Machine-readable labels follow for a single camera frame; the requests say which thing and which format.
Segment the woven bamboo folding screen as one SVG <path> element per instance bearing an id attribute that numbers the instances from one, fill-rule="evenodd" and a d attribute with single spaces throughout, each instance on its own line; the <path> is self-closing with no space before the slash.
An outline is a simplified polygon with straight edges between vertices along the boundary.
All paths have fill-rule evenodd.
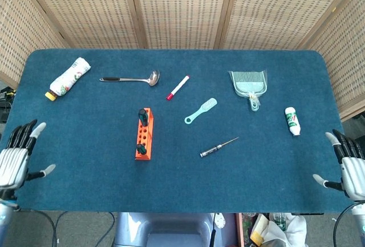
<path id="1" fill-rule="evenodd" d="M 0 81 L 43 48 L 311 49 L 341 120 L 365 113 L 365 0 L 0 0 Z"/>

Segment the mint dustpan in bag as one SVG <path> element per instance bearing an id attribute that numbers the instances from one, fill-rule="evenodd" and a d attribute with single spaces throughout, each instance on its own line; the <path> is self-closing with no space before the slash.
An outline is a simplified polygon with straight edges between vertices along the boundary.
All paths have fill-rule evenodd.
<path id="1" fill-rule="evenodd" d="M 259 97 L 267 91 L 267 71 L 228 71 L 236 94 L 249 99 L 252 111 L 260 107 Z"/>

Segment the white plastic bag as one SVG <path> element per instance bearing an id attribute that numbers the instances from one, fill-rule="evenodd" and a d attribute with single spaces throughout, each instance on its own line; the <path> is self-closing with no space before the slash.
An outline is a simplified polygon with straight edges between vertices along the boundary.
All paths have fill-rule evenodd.
<path id="1" fill-rule="evenodd" d="M 307 223 L 303 216 L 291 213 L 260 213 L 250 234 L 258 247 L 309 247 Z"/>

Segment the black precision screwdriver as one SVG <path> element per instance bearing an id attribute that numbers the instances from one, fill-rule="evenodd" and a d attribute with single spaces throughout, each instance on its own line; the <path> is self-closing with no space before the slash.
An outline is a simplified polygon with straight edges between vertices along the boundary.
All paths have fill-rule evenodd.
<path id="1" fill-rule="evenodd" d="M 203 157 L 205 157 L 205 156 L 207 156 L 207 155 L 209 155 L 209 154 L 211 154 L 211 153 L 213 153 L 213 152 L 216 152 L 216 151 L 218 151 L 219 149 L 221 149 L 223 146 L 225 146 L 225 145 L 227 145 L 227 144 L 229 144 L 229 143 L 231 143 L 231 142 L 233 142 L 233 141 L 236 141 L 237 139 L 238 139 L 238 137 L 235 137 L 235 138 L 233 138 L 233 139 L 231 139 L 231 140 L 229 140 L 229 141 L 226 141 L 226 142 L 224 142 L 224 143 L 222 143 L 222 144 L 215 145 L 214 147 L 209 148 L 208 150 L 206 150 L 206 151 L 204 151 L 204 152 L 201 152 L 201 153 L 200 153 L 200 157 L 201 157 L 201 158 L 203 158 Z"/>

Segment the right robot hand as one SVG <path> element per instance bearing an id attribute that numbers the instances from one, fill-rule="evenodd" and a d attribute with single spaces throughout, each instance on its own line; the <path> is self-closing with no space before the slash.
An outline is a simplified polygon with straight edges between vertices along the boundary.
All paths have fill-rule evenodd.
<path id="1" fill-rule="evenodd" d="M 324 188 L 344 192 L 352 201 L 365 201 L 365 151 L 360 144 L 337 130 L 326 132 L 341 171 L 341 182 L 323 179 L 313 174 L 314 180 Z"/>

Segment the red box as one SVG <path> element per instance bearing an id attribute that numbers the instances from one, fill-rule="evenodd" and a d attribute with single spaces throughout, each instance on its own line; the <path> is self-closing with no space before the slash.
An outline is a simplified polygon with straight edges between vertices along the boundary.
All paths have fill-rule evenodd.
<path id="1" fill-rule="evenodd" d="M 243 224 L 242 224 L 242 213 L 236 213 L 236 227 L 237 227 L 238 247 L 245 247 L 244 230 L 243 230 Z"/>

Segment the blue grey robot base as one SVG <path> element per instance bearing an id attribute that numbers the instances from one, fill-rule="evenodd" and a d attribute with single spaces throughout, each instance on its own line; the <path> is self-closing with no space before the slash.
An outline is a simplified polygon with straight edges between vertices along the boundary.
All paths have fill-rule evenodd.
<path id="1" fill-rule="evenodd" d="M 236 247 L 233 213 L 118 214 L 113 247 Z"/>

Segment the orange tool rack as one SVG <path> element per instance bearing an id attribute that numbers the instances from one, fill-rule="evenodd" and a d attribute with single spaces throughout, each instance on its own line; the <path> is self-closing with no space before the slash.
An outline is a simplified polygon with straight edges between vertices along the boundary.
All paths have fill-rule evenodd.
<path id="1" fill-rule="evenodd" d="M 141 125 L 141 121 L 138 121 L 138 132 L 137 132 L 137 144 L 143 144 L 147 149 L 147 154 L 144 156 L 139 156 L 137 154 L 137 150 L 135 152 L 135 160 L 144 160 L 150 161 L 151 153 L 152 153 L 152 138 L 153 138 L 153 124 L 154 124 L 154 117 L 151 108 L 145 108 L 148 112 L 149 122 L 148 126 L 143 127 Z"/>

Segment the white labelled bottle yellow cap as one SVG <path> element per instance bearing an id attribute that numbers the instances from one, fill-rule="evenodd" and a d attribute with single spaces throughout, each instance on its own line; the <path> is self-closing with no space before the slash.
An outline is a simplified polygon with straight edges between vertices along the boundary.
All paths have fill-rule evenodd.
<path id="1" fill-rule="evenodd" d="M 78 57 L 62 75 L 50 84 L 45 97 L 54 101 L 56 98 L 65 95 L 90 68 L 90 64 L 85 59 Z"/>

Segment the blue carpet table cover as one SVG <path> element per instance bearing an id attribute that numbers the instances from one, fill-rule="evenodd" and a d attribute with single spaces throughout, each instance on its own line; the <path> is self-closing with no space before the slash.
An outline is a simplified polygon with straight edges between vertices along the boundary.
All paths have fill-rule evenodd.
<path id="1" fill-rule="evenodd" d="M 50 84 L 78 57 L 91 66 L 54 101 Z M 157 85 L 101 82 L 146 79 Z M 236 94 L 228 71 L 267 71 L 258 111 Z M 189 75 L 189 80 L 166 97 Z M 210 98 L 217 100 L 185 124 Z M 285 108 L 294 107 L 299 136 Z M 135 160 L 139 110 L 151 108 L 150 161 Z M 0 141 L 37 119 L 46 128 L 30 172 L 54 171 L 18 192 L 22 208 L 114 212 L 340 212 L 350 199 L 319 185 L 313 174 L 339 181 L 340 167 L 325 133 L 341 130 L 324 58 L 311 50 L 46 49 L 29 55 Z M 235 137 L 203 158 L 200 153 Z"/>

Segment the mint green brush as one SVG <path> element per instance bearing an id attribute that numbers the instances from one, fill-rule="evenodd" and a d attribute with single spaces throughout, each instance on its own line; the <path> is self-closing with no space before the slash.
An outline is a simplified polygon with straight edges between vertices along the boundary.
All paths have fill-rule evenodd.
<path id="1" fill-rule="evenodd" d="M 195 111 L 194 113 L 192 113 L 191 115 L 187 116 L 184 119 L 185 124 L 191 124 L 196 117 L 198 117 L 204 112 L 208 112 L 215 105 L 217 105 L 217 100 L 215 98 L 210 98 L 205 103 L 203 103 L 197 111 Z"/>

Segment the small white green bottle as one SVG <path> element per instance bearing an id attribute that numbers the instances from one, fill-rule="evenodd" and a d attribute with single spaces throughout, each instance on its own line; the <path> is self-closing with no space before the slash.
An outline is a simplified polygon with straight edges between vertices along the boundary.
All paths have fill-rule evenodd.
<path id="1" fill-rule="evenodd" d="M 299 136 L 301 133 L 301 126 L 297 117 L 297 113 L 294 107 L 285 108 L 285 116 L 289 131 L 293 136 Z"/>

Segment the white marker red cap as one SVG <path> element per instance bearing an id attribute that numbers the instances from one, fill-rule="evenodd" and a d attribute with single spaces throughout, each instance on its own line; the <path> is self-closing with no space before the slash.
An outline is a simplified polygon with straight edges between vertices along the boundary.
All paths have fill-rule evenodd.
<path id="1" fill-rule="evenodd" d="M 166 97 L 167 101 L 170 101 L 174 95 L 176 94 L 176 92 L 189 80 L 190 76 L 186 75 L 181 82 L 169 93 L 169 95 Z"/>

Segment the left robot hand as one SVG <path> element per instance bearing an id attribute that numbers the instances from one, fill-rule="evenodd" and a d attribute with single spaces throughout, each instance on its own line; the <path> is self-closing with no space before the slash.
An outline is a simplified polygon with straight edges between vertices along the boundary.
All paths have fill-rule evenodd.
<path id="1" fill-rule="evenodd" d="M 17 200 L 15 191 L 21 188 L 26 181 L 40 179 L 49 175 L 55 164 L 47 168 L 29 172 L 29 161 L 38 137 L 46 127 L 32 120 L 25 125 L 17 126 L 10 134 L 7 144 L 0 152 L 0 203 L 14 206 Z"/>

